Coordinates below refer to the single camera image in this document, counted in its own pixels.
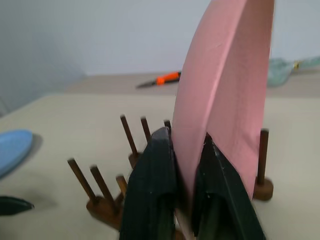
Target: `light blue dish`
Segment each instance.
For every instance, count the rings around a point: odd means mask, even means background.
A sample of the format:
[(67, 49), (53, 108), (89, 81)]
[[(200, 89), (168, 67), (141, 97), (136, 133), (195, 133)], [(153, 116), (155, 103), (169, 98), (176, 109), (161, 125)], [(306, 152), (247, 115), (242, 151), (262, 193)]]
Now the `light blue dish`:
[(13, 130), (0, 134), (0, 178), (17, 167), (28, 154), (32, 132)]

